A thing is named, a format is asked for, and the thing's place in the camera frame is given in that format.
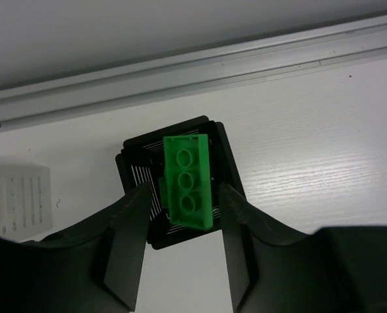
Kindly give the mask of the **green long lego brick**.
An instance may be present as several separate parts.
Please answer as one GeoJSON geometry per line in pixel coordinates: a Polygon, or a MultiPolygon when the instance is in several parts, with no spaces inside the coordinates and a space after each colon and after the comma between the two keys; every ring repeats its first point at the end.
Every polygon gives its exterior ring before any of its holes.
{"type": "Polygon", "coordinates": [[[213,227],[208,136],[165,136],[164,165],[170,223],[213,227]]]}

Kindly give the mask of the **green square lego brick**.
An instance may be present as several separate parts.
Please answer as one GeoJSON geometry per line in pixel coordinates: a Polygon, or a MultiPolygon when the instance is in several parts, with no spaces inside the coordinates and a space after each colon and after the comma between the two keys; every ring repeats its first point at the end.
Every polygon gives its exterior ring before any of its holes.
{"type": "Polygon", "coordinates": [[[167,191],[167,182],[166,176],[159,178],[159,190],[161,197],[161,207],[168,210],[168,191],[167,191]]]}

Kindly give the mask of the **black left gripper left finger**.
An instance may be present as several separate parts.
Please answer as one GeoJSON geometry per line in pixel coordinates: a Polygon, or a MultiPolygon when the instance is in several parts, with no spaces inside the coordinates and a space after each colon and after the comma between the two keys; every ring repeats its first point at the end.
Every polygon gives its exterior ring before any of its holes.
{"type": "Polygon", "coordinates": [[[41,241],[0,237],[0,312],[132,312],[144,259],[147,183],[41,241]]]}

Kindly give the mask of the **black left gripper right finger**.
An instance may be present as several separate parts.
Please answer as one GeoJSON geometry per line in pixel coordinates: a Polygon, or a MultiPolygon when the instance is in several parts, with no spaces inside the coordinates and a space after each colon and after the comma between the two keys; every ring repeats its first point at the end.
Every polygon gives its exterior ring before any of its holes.
{"type": "Polygon", "coordinates": [[[387,226],[308,235],[228,184],[219,206],[235,312],[387,312],[387,226]]]}

